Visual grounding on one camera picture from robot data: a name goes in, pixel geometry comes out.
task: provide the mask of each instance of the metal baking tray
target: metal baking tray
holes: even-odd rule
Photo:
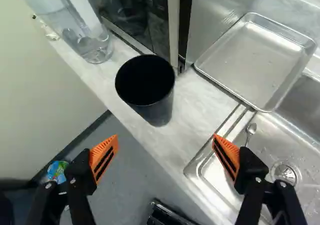
[[[316,48],[311,38],[249,12],[194,67],[256,110],[269,113],[279,106]]]

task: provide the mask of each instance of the stainless steel sink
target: stainless steel sink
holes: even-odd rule
[[[244,146],[250,123],[256,123],[257,130],[248,148],[268,165],[267,180],[283,179],[293,184],[308,224],[319,224],[320,82],[302,75],[272,113],[255,112],[241,104],[217,133],[238,147]],[[234,223],[243,198],[234,191],[211,146],[209,139],[184,174]],[[265,207],[261,214],[261,223],[271,223]]]

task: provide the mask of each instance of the white wall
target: white wall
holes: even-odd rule
[[[0,180],[29,180],[107,109],[23,0],[0,0],[0,14]]]

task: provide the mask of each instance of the microwave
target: microwave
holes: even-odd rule
[[[142,54],[157,54],[182,73],[192,0],[94,0],[103,23]]]

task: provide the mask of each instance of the gray floor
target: gray floor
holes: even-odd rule
[[[82,149],[91,148],[114,134],[118,134],[119,152],[103,175],[98,189],[89,197],[97,225],[143,224],[148,216],[148,204],[153,198],[183,212],[199,224],[213,224],[113,115],[67,158],[73,159]],[[16,224],[19,222],[21,224],[21,219],[17,219]],[[62,214],[60,224],[72,224],[68,211]]]

